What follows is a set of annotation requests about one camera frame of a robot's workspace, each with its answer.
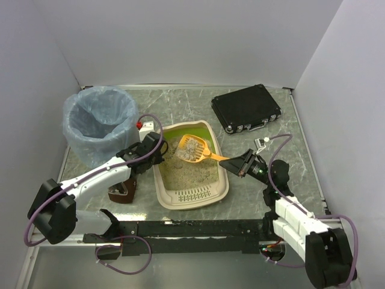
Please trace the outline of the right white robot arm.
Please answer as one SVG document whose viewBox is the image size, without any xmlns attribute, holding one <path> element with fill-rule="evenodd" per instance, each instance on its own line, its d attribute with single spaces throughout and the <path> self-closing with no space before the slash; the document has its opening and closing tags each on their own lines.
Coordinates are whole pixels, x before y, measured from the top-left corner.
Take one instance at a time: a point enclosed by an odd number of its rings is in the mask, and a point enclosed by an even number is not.
<svg viewBox="0 0 385 289">
<path fill-rule="evenodd" d="M 266 185 L 263 199 L 271 210 L 265 214 L 263 229 L 293 248 L 315 288 L 347 286 L 356 280 L 357 250 L 351 249 L 342 228 L 328 226 L 300 204 L 288 186 L 288 163 L 266 163 L 249 149 L 219 165 L 238 177 L 249 175 Z"/>
</svg>

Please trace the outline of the orange litter scoop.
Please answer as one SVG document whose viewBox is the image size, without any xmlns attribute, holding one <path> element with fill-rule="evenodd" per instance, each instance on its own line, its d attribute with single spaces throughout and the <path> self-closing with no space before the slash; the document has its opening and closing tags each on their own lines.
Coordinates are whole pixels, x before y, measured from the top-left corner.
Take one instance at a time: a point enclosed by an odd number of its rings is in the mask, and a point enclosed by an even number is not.
<svg viewBox="0 0 385 289">
<path fill-rule="evenodd" d="M 208 159 L 215 161 L 229 159 L 228 157 L 213 153 L 204 139 L 191 134 L 182 136 L 175 154 L 181 160 L 189 163 L 199 163 Z"/>
</svg>

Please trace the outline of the beige green litter box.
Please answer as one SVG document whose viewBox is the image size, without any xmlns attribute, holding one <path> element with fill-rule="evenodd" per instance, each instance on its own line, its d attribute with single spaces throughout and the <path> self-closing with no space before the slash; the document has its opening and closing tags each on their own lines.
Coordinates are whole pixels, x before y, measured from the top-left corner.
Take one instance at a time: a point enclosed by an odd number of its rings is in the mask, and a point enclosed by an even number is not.
<svg viewBox="0 0 385 289">
<path fill-rule="evenodd" d="M 189 163 L 176 156 L 177 144 L 185 134 L 204 139 L 213 153 L 221 155 L 220 145 L 204 120 L 182 122 L 163 128 L 168 144 L 164 161 L 153 166 L 159 203 L 169 210 L 190 210 L 222 200 L 229 191 L 227 171 L 215 160 Z"/>
</svg>

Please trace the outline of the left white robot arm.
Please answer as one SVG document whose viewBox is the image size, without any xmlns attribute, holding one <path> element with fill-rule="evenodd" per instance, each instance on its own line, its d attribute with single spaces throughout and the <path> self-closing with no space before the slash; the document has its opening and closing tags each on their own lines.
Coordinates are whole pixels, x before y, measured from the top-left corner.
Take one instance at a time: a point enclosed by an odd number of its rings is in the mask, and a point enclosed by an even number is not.
<svg viewBox="0 0 385 289">
<path fill-rule="evenodd" d="M 110 211 L 82 211 L 79 206 L 160 164 L 167 150 L 168 143 L 162 135 L 149 132 L 143 141 L 118 152 L 88 173 L 61 183 L 48 179 L 28 211 L 29 225 L 35 226 L 50 244 L 58 244 L 75 233 L 94 234 L 105 240 L 117 237 L 120 222 Z"/>
</svg>

